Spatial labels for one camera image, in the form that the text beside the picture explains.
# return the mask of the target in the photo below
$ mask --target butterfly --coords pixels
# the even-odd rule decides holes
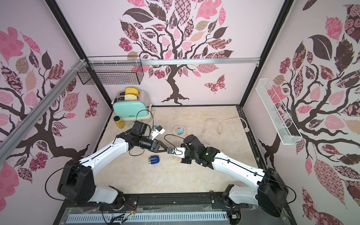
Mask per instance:
[[[216,84],[214,84],[214,83],[206,83],[204,85],[207,86],[208,88],[210,88],[210,90],[213,91],[214,94],[216,94],[215,92],[218,91],[217,88],[226,89],[224,81],[225,81],[225,74],[222,75],[221,77],[219,77]]]
[[[88,118],[90,116],[96,116],[96,107],[98,107],[98,103],[93,100],[88,94],[86,94],[87,102],[90,106],[90,108],[85,113],[85,118]]]

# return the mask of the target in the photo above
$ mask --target white wire basket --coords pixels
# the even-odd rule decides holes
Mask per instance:
[[[259,94],[262,103],[264,104],[271,121],[273,122],[276,131],[279,134],[280,140],[284,145],[295,144],[302,139],[302,135],[299,129],[294,124],[291,118],[291,114],[287,111],[285,104],[280,101],[276,90],[271,85],[267,78],[259,79],[256,86],[256,91]],[[290,126],[294,126],[296,131],[290,133]]]

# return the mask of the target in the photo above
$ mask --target marble floor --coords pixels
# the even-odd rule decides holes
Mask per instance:
[[[209,107],[155,107],[154,125],[161,125],[165,133],[158,135],[164,141],[165,134],[172,134],[176,125],[183,125],[192,130],[194,135],[200,135],[207,119],[214,119],[218,123],[239,117],[235,106],[209,106]],[[209,121],[203,137],[212,146],[224,152],[229,157],[243,162],[249,166],[257,167],[254,155],[250,148],[240,119],[226,121],[220,125],[221,134],[217,133],[215,122]],[[119,129],[111,119],[100,141],[98,149],[112,142],[117,134],[129,129],[125,126]],[[180,147],[182,139],[167,136],[166,139],[175,146]],[[131,154],[140,154],[143,150],[134,147]],[[159,155],[160,162],[151,165],[148,158]],[[180,163],[179,157],[171,156],[166,152],[153,153],[148,150],[140,156],[130,156],[129,152],[115,158],[107,164],[95,177],[95,184],[99,186],[113,186],[124,193],[180,193],[180,192],[208,192],[224,191],[228,184],[245,186],[236,178],[223,172],[215,171],[209,167],[202,167],[193,160],[191,164]]]

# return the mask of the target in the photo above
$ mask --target bottle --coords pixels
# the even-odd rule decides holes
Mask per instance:
[[[125,126],[124,122],[120,119],[119,116],[114,117],[114,122],[116,123],[117,127],[119,127],[120,129],[122,129]]]

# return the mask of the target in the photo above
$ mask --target wire basket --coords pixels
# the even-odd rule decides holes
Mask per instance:
[[[126,62],[123,60],[121,63],[114,61],[93,61],[88,66],[95,71],[96,76],[99,78],[101,84],[127,84],[136,85],[140,84],[143,77],[144,71],[139,62]],[[95,81],[91,77],[87,67],[81,68],[77,75],[79,76],[82,84],[95,84]]]
[[[273,122],[275,129],[279,134],[281,142],[284,145],[291,145],[300,141],[302,139],[302,135],[294,124],[294,121],[292,120],[290,113],[287,111],[286,106],[282,101],[280,101],[280,98],[271,85],[270,81],[267,78],[259,79],[259,82],[256,86],[256,91],[259,94],[267,112],[269,113],[271,121]],[[279,100],[277,103],[278,107],[276,107],[273,101],[276,98]],[[291,126],[294,125],[296,128],[295,134],[294,132],[291,133],[289,131],[289,124]]]

